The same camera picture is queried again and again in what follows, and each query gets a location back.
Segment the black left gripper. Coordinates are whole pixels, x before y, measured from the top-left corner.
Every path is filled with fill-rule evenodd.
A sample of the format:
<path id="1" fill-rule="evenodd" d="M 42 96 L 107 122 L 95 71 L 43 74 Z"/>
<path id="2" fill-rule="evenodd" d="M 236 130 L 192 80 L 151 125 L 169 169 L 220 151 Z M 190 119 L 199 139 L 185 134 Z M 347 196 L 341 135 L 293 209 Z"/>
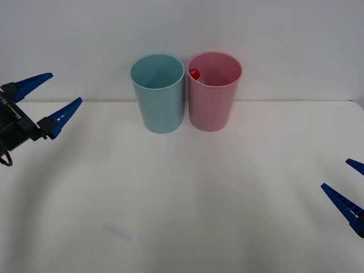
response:
<path id="1" fill-rule="evenodd" d="M 41 131 L 55 139 L 82 104 L 82 98 L 79 97 L 41 119 L 37 126 L 16 103 L 52 77 L 52 73 L 43 73 L 1 86 L 1 144 L 7 151 L 14 150 L 29 139 L 36 141 L 42 138 Z"/>

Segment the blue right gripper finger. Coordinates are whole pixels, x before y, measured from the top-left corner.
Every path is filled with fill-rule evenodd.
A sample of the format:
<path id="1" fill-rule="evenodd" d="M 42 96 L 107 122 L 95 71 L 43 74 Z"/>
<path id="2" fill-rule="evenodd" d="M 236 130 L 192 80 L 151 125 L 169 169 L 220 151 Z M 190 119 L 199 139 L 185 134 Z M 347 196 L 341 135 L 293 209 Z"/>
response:
<path id="1" fill-rule="evenodd" d="M 341 195 L 326 183 L 321 185 L 331 202 L 349 222 L 350 227 L 363 238 L 363 209 Z"/>
<path id="2" fill-rule="evenodd" d="M 358 171 L 360 174 L 364 174 L 364 164 L 360 163 L 353 159 L 347 159 L 345 161 L 346 164 L 354 168 L 356 171 Z"/>

